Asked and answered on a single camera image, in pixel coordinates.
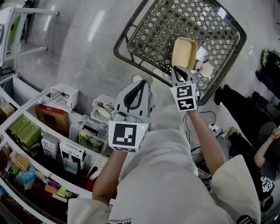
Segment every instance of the beige plastic tray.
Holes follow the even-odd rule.
[[[175,43],[172,54],[172,66],[182,66],[193,70],[196,63],[197,44],[188,38],[179,37]]]

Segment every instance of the shirt sleeve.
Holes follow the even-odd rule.
[[[107,224],[111,210],[93,199],[70,199],[67,224]]]
[[[212,177],[211,192],[217,204],[234,221],[249,215],[256,223],[260,223],[259,199],[242,155],[235,156],[216,170]]]
[[[265,162],[263,163],[260,172],[272,181],[275,181],[277,179],[277,176],[279,175],[279,172],[274,169],[271,163],[267,160],[265,160]]]

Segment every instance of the white plastic basket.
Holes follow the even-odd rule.
[[[100,121],[102,124],[108,125],[110,119],[104,117],[96,109],[97,108],[96,106],[97,106],[98,102],[106,103],[109,106],[115,107],[116,99],[113,98],[113,97],[107,96],[105,94],[101,94],[98,98],[96,98],[92,102],[91,118],[94,119],[94,120]]]

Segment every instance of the yellow shoe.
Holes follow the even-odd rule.
[[[227,135],[226,135],[226,139],[228,139],[233,133],[237,133],[237,134],[239,134],[239,132],[238,132],[238,130],[235,128],[235,127],[231,127],[229,130],[228,130],[228,132],[227,132]]]

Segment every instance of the black lattice basket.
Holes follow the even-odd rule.
[[[213,66],[208,78],[194,73],[202,94],[199,105],[206,104],[240,53],[247,38],[245,32],[224,8],[226,13],[220,16],[221,5],[215,0],[155,0],[137,23],[148,2],[143,0],[134,12],[114,47],[114,54],[170,86],[153,73],[154,68],[171,75],[175,40],[194,40],[198,47],[207,50],[206,57]],[[119,53],[124,39],[130,58]]]

